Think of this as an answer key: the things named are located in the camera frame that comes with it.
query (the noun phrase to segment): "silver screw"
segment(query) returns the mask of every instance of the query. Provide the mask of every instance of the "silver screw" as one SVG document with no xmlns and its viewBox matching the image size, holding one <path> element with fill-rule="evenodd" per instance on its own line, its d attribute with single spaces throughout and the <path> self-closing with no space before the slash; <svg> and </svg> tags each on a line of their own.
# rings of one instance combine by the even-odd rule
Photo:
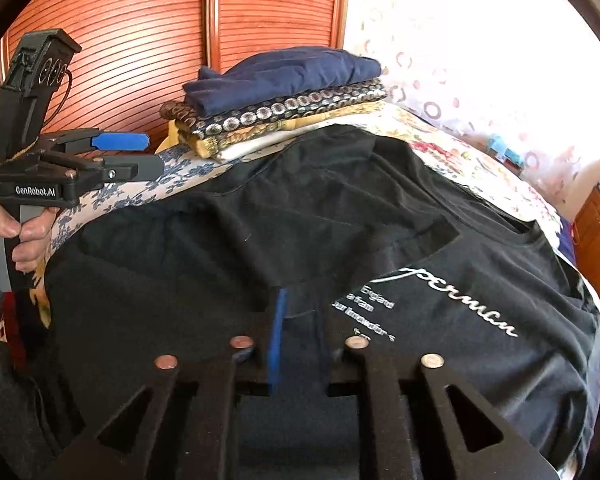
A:
<svg viewBox="0 0 600 480">
<path fill-rule="evenodd" d="M 361 335 L 352 335 L 345 339 L 344 344 L 352 350 L 360 350 L 369 346 L 369 339 Z"/>
<path fill-rule="evenodd" d="M 253 339 L 251 339 L 248 335 L 237 335 L 236 337 L 232 337 L 229 344 L 238 350 L 243 348 L 251 348 L 253 346 Z"/>
<path fill-rule="evenodd" d="M 171 370 L 178 366 L 178 359 L 175 355 L 161 355 L 155 358 L 154 365 L 156 368 L 160 368 L 160 370 Z"/>
<path fill-rule="evenodd" d="M 420 358 L 420 362 L 425 368 L 440 368 L 445 363 L 445 360 L 442 358 L 442 355 L 424 354 Z"/>
</svg>

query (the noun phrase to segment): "folded clothing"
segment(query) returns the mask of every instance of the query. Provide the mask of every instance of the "folded clothing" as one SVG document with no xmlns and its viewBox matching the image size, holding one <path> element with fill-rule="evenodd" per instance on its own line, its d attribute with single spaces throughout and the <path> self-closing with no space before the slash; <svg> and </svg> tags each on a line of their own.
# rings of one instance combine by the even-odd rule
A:
<svg viewBox="0 0 600 480">
<path fill-rule="evenodd" d="M 368 114 L 378 111 L 381 107 L 380 101 L 361 103 L 359 105 L 349 105 L 344 108 L 336 108 L 321 114 L 308 115 L 295 119 L 283 119 L 275 123 L 264 123 L 256 126 L 247 126 L 235 130 L 234 132 L 224 133 L 214 136 L 208 136 L 199 139 L 198 136 L 191 133 L 190 128 L 180 120 L 175 124 L 179 130 L 180 139 L 186 142 L 200 157 L 209 158 L 227 149 L 229 146 L 241 144 L 246 140 L 268 137 L 275 132 L 294 132 L 304 127 L 315 125 L 318 128 L 319 123 L 336 117 L 344 117 L 353 114 Z"/>
<path fill-rule="evenodd" d="M 276 97 L 359 83 L 380 73 L 375 59 L 324 46 L 296 46 L 248 57 L 224 75 L 203 66 L 198 80 L 182 87 L 185 102 L 199 116 L 209 116 Z"/>
<path fill-rule="evenodd" d="M 316 92 L 287 95 L 257 104 L 253 104 L 252 101 L 244 108 L 229 110 L 212 117 L 201 117 L 186 103 L 167 101 L 160 107 L 160 116 L 169 121 L 180 121 L 193 135 L 204 139 L 207 136 L 234 132 L 240 127 L 321 114 L 349 105 L 379 101 L 385 97 L 386 91 L 380 80 L 370 79 Z"/>
</svg>

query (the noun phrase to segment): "patterned folded fabric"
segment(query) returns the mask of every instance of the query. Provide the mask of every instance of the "patterned folded fabric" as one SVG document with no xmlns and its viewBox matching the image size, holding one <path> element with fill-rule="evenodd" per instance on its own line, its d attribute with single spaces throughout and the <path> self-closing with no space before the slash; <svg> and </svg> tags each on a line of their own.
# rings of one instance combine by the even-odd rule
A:
<svg viewBox="0 0 600 480">
<path fill-rule="evenodd" d="M 175 122 L 179 129 L 180 139 L 195 150 L 200 157 L 209 158 L 238 142 L 263 137 L 272 134 L 273 132 L 297 130 L 298 128 L 310 126 L 311 124 L 320 123 L 321 121 L 336 117 L 344 117 L 351 114 L 368 114 L 378 111 L 380 107 L 380 101 L 350 105 L 321 114 L 298 117 L 295 119 L 284 119 L 276 121 L 275 123 L 258 124 L 257 126 L 248 126 L 247 128 L 241 128 L 228 134 L 218 134 L 205 137 L 204 139 L 199 139 L 198 136 L 192 134 L 187 125 L 181 120 L 176 120 Z"/>
<path fill-rule="evenodd" d="M 349 105 L 379 101 L 385 97 L 386 92 L 380 80 L 370 79 L 362 83 L 263 101 L 211 117 L 199 117 L 189 105 L 168 101 L 160 108 L 160 116 L 169 121 L 180 121 L 193 135 L 205 139 L 247 126 L 307 117 Z"/>
</svg>

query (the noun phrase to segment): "navy blue folded garment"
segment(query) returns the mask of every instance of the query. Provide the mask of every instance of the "navy blue folded garment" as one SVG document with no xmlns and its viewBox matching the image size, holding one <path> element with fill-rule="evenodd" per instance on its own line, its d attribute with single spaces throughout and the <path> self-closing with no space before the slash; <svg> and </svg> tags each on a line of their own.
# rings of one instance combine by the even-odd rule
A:
<svg viewBox="0 0 600 480">
<path fill-rule="evenodd" d="M 380 64 L 369 57 L 325 46 L 295 46 L 248 57 L 225 74 L 203 66 L 198 80 L 182 87 L 186 104 L 206 117 L 276 97 L 360 83 L 380 72 Z"/>
</svg>

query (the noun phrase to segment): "wooden wardrobe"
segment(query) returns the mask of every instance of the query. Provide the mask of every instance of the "wooden wardrobe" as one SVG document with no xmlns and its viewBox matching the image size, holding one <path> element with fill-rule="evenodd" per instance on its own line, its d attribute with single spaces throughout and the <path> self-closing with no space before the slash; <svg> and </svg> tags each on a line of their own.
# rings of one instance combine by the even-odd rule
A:
<svg viewBox="0 0 600 480">
<path fill-rule="evenodd" d="M 0 41 L 0 83 L 25 32 L 63 28 L 82 46 L 74 84 L 45 131 L 84 126 L 164 139 L 160 105 L 203 64 L 296 45 L 342 47 L 347 0 L 32 0 Z M 64 95 L 56 92 L 51 113 Z"/>
</svg>

